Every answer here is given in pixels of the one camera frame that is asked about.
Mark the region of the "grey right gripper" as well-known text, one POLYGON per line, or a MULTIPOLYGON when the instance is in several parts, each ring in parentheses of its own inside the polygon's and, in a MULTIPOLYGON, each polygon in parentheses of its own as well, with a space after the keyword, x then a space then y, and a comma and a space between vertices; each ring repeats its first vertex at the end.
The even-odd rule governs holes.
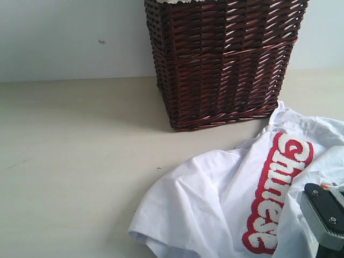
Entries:
POLYGON ((324 189, 305 184, 300 209, 318 243, 328 249, 343 248, 343 188, 324 189))

